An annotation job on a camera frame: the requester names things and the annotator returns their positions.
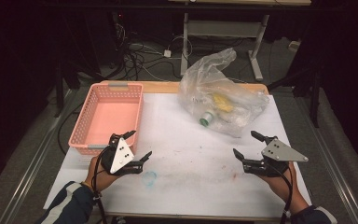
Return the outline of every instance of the sleeve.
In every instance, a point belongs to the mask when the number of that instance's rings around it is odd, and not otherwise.
[[[91,190],[71,181],[60,190],[36,223],[86,223],[94,204]]]
[[[337,223],[337,220],[327,210],[322,207],[310,207],[290,217],[292,224],[327,224]]]

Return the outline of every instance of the clear plastic bag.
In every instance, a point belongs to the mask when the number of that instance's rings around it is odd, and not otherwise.
[[[205,56],[182,77],[179,103],[201,125],[220,133],[241,137],[243,128],[266,108],[264,92],[250,92],[221,72],[236,59],[234,49]]]

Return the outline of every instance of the white table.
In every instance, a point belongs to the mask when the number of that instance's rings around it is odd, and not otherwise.
[[[251,130],[277,135],[289,144],[272,96],[266,110],[249,124],[242,138],[199,125],[177,102],[175,93],[146,93],[136,160],[153,154],[139,175],[126,175],[103,192],[107,214],[151,217],[195,217],[276,220],[283,201],[254,175],[245,174],[236,148],[248,159],[261,159],[261,143]],[[44,208],[70,180],[82,181],[90,157],[69,148]],[[297,168],[300,191],[310,197]]]

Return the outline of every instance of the black cable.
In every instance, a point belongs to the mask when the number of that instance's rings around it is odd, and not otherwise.
[[[106,220],[106,214],[103,209],[103,203],[101,201],[102,195],[101,195],[101,192],[99,192],[97,190],[97,175],[100,173],[100,172],[98,172],[98,167],[100,165],[103,154],[108,148],[109,147],[104,148],[103,151],[100,153],[100,155],[98,155],[97,162],[95,163],[94,176],[91,179],[91,187],[92,187],[92,190],[94,193],[94,200],[97,201],[98,207],[100,208],[100,213],[101,213],[101,217],[103,220],[103,224],[107,224],[107,220]]]
[[[159,57],[157,59],[154,59],[154,60],[151,60],[151,61],[148,61],[148,62],[144,62],[144,63],[153,63],[153,62],[156,62],[158,60],[161,60],[161,59],[165,59],[166,57]]]
[[[154,63],[154,64],[152,64],[152,65],[146,67],[146,69],[149,69],[149,68],[151,68],[151,67],[153,67],[153,66],[155,66],[155,65],[157,65],[157,64],[160,64],[160,63],[169,63],[169,64],[171,65],[171,68],[172,68],[172,74],[173,74],[173,76],[176,77],[176,78],[182,79],[181,77],[178,77],[178,76],[175,74],[175,69],[174,69],[173,63],[170,63],[170,62]]]
[[[123,71],[123,68],[124,68],[124,64],[123,63],[120,63],[118,66],[117,66],[117,69],[113,72],[111,72],[109,75],[107,75],[105,78],[106,79],[110,79],[111,77],[114,77],[116,75],[118,75],[121,71]]]
[[[138,64],[144,64],[145,63],[145,57],[142,54],[136,53],[136,52],[133,52],[133,54],[136,56],[135,57],[136,60],[139,61]]]
[[[252,64],[252,61],[254,60],[255,58],[251,59],[249,58],[250,62],[248,62],[244,67],[242,67],[239,71],[238,71],[238,76],[240,77],[241,76],[241,71],[247,67],[249,67],[249,65]]]
[[[60,151],[63,153],[63,155],[66,155],[66,152],[63,150],[62,145],[61,145],[61,139],[60,139],[60,135],[61,135],[61,129],[63,124],[69,119],[69,117],[71,117],[71,115],[73,115],[75,113],[75,111],[78,110],[79,107],[81,107],[84,103],[81,103],[80,105],[78,105],[77,107],[75,107],[75,109],[73,109],[71,111],[71,113],[68,114],[68,116],[66,116],[66,118],[63,120],[62,124],[60,125],[60,128],[57,131],[57,142],[58,142],[58,146],[60,148]]]
[[[188,58],[185,56],[185,54],[182,52],[183,57],[186,59],[186,61],[188,62],[188,67],[190,67],[192,65],[192,63],[188,60]]]
[[[126,54],[129,59],[127,62],[132,62],[132,66],[125,66],[125,73],[126,76],[124,76],[122,79],[126,78],[127,80],[131,80],[133,77],[135,77],[135,80],[139,79],[139,73],[141,72],[141,69],[143,68],[143,61],[145,58],[137,53],[131,53],[131,50],[128,49],[128,52]],[[135,70],[135,74],[130,76],[130,71]]]
[[[140,44],[137,44],[137,45],[141,45],[141,47],[140,47],[139,49],[130,49],[130,46],[131,46],[131,45],[135,45],[135,43],[132,43],[132,44],[129,45],[129,50],[132,51],[132,52],[135,53],[135,54],[138,54],[137,52],[141,52],[141,53],[145,53],[145,54],[158,54],[158,55],[161,55],[161,53],[156,52],[156,51],[155,51],[155,52],[142,51],[142,49],[144,49],[144,48],[152,49],[152,48],[146,47],[145,44],[144,44],[144,42],[142,42],[142,41],[141,41]]]
[[[124,77],[121,78],[121,80],[124,79],[128,79],[129,76],[129,72],[132,70],[132,67],[128,65],[128,62],[131,62],[131,59],[129,59],[130,57],[128,56],[128,54],[125,54],[124,57]]]
[[[196,51],[195,50],[193,50],[193,49],[196,49],[196,48],[199,48],[199,47],[202,47],[202,46],[200,46],[200,45],[195,45],[195,46],[192,46],[192,53],[194,54],[194,55],[197,55],[197,56],[200,56],[200,57],[204,57],[204,56],[207,56],[207,55],[210,55],[210,54],[213,54],[214,53],[214,51],[215,51],[215,49],[214,49],[214,42],[210,42],[210,44],[212,44],[212,48],[211,49],[209,49],[209,51],[207,52],[207,53],[203,53],[203,54],[198,54],[198,53],[195,53]]]
[[[289,211],[290,204],[292,202],[292,196],[293,196],[293,176],[292,176],[292,171],[290,170],[290,167],[288,167],[289,172],[290,172],[290,182],[289,182],[289,180],[286,178],[286,176],[284,176],[284,174],[282,174],[280,171],[278,171],[275,167],[269,165],[268,163],[265,163],[265,164],[269,168],[274,170],[277,174],[279,174],[281,176],[281,178],[283,178],[283,180],[286,183],[287,187],[289,188],[289,198],[287,199],[286,205],[283,208],[283,212],[282,212],[282,216],[281,216],[281,222],[280,222],[281,224],[284,224],[286,222],[286,218],[287,218],[286,213]]]
[[[225,40],[225,39],[211,39],[211,38],[204,39],[204,38],[200,38],[200,37],[194,36],[194,35],[192,35],[191,37],[194,37],[194,38],[196,38],[198,40],[201,40],[201,41],[204,41],[204,42],[209,42],[209,43],[212,43],[212,44],[218,44],[218,45],[229,46],[229,47],[237,47],[246,39],[245,37],[238,37],[238,38],[235,38],[235,40],[233,42],[231,42],[231,43],[225,43],[228,40]]]

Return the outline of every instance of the plastic basket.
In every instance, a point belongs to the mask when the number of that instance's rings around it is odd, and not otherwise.
[[[106,82],[91,85],[69,139],[69,146],[82,155],[98,155],[112,133],[136,133],[126,140],[132,153],[143,106],[144,87],[139,83]]]

